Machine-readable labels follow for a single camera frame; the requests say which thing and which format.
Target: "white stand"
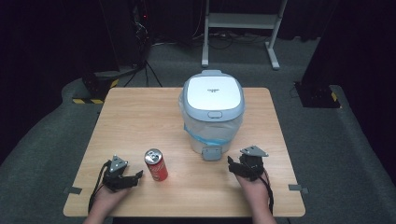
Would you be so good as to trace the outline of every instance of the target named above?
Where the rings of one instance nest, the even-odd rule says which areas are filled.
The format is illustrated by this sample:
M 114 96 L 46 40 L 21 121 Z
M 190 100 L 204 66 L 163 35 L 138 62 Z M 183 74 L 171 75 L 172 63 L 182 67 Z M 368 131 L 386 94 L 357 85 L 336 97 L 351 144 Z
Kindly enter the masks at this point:
M 202 51 L 202 67 L 209 66 L 209 27 L 224 27 L 224 28 L 250 28 L 250 29 L 267 29 L 273 30 L 270 42 L 265 42 L 265 48 L 271 60 L 274 70 L 279 69 L 274 44 L 282 22 L 283 12 L 285 11 L 288 0 L 281 0 L 280 10 L 276 15 L 261 15 L 261 14 L 234 14 L 234 13 L 210 13 L 209 0 L 206 0 L 205 12 L 205 37 Z

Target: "trash can lid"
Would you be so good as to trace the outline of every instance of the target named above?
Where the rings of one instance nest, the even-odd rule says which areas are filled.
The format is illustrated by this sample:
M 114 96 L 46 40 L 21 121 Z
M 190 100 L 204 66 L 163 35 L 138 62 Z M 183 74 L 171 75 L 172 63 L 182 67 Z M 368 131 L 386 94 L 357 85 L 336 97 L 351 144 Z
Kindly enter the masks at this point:
M 240 84 L 220 70 L 205 70 L 191 77 L 184 85 L 183 97 L 186 112 L 198 120 L 235 119 L 245 110 Z

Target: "blue strip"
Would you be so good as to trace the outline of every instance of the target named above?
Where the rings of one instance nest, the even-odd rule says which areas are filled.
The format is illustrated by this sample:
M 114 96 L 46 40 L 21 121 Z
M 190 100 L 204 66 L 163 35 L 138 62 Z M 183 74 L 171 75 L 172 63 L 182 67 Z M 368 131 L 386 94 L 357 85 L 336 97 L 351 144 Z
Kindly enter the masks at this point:
M 195 140 L 202 142 L 208 146 L 223 146 L 226 145 L 227 143 L 231 142 L 231 140 L 224 140 L 224 139 L 205 139 L 203 137 L 200 137 L 196 134 L 193 134 L 184 124 L 184 130 L 190 134 L 191 137 L 193 137 Z

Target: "red can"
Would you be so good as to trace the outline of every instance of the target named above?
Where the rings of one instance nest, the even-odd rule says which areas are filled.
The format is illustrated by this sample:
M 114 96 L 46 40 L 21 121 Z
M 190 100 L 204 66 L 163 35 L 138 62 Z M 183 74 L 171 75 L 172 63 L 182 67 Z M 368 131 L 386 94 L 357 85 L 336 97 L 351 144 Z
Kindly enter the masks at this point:
M 145 162 L 154 180 L 163 181 L 168 177 L 163 154 L 157 148 L 152 148 L 146 152 Z

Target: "hand-mounted device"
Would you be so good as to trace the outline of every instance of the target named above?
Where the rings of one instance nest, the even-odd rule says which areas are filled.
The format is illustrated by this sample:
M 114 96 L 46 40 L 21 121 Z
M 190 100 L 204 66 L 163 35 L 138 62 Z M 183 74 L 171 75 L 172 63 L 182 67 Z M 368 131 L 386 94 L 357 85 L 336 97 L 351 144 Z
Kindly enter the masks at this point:
M 268 174 L 263 166 L 262 157 L 268 157 L 268 153 L 261 150 L 259 147 L 251 146 L 240 150 L 242 156 L 239 157 L 240 163 L 234 162 L 231 157 L 228 157 L 228 169 L 235 175 L 240 175 L 244 178 L 248 178 L 250 181 L 260 179 L 265 185 L 270 198 L 269 208 L 273 213 L 274 208 L 274 195 L 270 187 L 270 180 Z M 268 183 L 262 178 L 262 174 L 267 177 Z
M 143 170 L 138 172 L 136 175 L 123 176 L 122 174 L 125 171 L 125 168 L 127 167 L 127 165 L 128 165 L 128 161 L 122 160 L 117 155 L 113 156 L 112 161 L 107 161 L 107 162 L 105 162 L 105 164 L 103 164 L 103 167 L 99 173 L 98 180 L 96 182 L 96 186 L 95 186 L 93 193 L 91 195 L 91 198 L 90 198 L 88 212 L 91 211 L 96 192 L 99 190 L 98 186 L 99 186 L 100 178 L 101 178 L 102 173 L 105 168 L 106 168 L 106 171 L 103 176 L 102 183 L 103 183 L 103 185 L 105 185 L 106 187 L 111 189 L 112 191 L 117 191 L 119 189 L 128 189 L 128 188 L 137 186 L 139 179 L 143 175 Z

